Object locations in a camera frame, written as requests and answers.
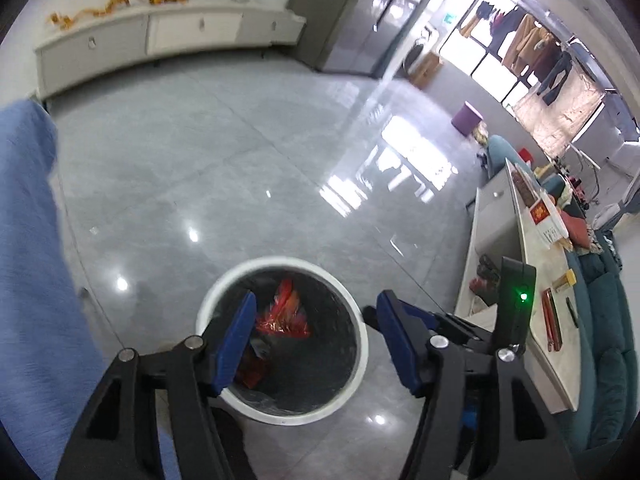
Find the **white tabletop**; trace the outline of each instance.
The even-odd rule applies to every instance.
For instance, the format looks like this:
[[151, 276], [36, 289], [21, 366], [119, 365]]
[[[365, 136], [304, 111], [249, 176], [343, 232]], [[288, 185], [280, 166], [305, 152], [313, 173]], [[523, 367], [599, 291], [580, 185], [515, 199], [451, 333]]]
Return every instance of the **white tabletop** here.
[[[511, 176], [513, 164], [507, 161], [507, 165]], [[545, 316], [542, 309], [542, 292], [551, 287], [552, 282], [569, 269], [564, 249], [557, 243], [547, 248], [511, 177], [510, 187], [516, 212], [519, 213], [517, 215], [518, 230], [523, 261], [536, 267], [536, 291], [530, 324], [530, 332], [535, 344], [527, 346], [527, 352], [535, 355], [566, 403], [566, 407], [575, 411], [578, 408], [580, 396], [580, 333], [566, 305], [566, 298], [569, 298], [577, 315], [573, 287], [565, 287], [560, 292], [552, 289], [562, 335], [562, 348], [558, 352], [548, 351]]]

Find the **dark pants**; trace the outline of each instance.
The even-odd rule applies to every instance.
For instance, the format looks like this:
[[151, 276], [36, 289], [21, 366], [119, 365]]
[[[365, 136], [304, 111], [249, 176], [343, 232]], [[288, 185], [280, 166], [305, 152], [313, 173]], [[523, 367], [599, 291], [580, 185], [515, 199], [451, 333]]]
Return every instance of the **dark pants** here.
[[549, 88], [549, 86], [556, 80], [556, 77], [558, 77], [560, 73], [564, 72], [564, 77], [561, 81], [542, 98], [547, 106], [558, 98], [558, 94], [560, 93], [562, 86], [564, 86], [564, 83], [569, 77], [569, 72], [571, 72], [572, 66], [573, 63], [571, 61], [571, 55], [568, 52], [563, 52], [556, 65], [551, 69], [551, 72], [549, 72], [549, 75], [545, 77], [545, 80], [542, 83], [540, 83], [540, 88], [538, 88], [537, 92], [538, 95], [542, 94], [542, 92]]

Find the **gray tiled floor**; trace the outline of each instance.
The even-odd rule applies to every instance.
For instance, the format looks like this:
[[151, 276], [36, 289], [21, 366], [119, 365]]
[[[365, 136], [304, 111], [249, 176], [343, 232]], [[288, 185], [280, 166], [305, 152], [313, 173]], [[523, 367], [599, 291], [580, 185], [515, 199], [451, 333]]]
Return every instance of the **gray tiled floor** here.
[[[453, 308], [477, 146], [407, 83], [206, 54], [98, 79], [50, 111], [65, 253], [106, 358], [191, 334], [216, 279], [265, 254], [324, 267], [360, 306], [392, 288]], [[340, 412], [300, 428], [243, 422], [259, 478], [398, 476], [421, 404], [369, 332], [364, 382]]]

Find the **plastic bag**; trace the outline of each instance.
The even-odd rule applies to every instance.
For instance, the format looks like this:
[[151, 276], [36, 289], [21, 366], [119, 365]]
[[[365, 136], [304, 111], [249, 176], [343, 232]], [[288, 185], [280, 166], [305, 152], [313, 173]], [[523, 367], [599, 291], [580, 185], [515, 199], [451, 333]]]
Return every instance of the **plastic bag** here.
[[305, 338], [311, 335], [305, 314], [300, 310], [300, 296], [289, 279], [282, 280], [269, 311], [258, 318], [255, 327], [263, 333]]

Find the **metal screw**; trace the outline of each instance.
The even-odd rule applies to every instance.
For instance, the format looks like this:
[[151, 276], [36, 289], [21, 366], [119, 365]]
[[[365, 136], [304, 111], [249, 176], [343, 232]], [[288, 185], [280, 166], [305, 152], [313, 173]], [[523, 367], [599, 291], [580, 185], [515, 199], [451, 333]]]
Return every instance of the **metal screw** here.
[[195, 350], [196, 348], [200, 348], [204, 344], [204, 341], [199, 335], [192, 335], [184, 340], [184, 345], [189, 350]]
[[429, 339], [429, 343], [431, 343], [431, 346], [434, 348], [446, 348], [449, 346], [449, 340], [443, 335], [432, 336], [431, 339]]
[[508, 348], [500, 348], [498, 350], [498, 357], [500, 358], [500, 361], [510, 363], [516, 358], [516, 354], [514, 354], [513, 351], [509, 350]]
[[131, 361], [136, 356], [136, 352], [133, 348], [124, 348], [118, 353], [118, 359], [123, 363]]

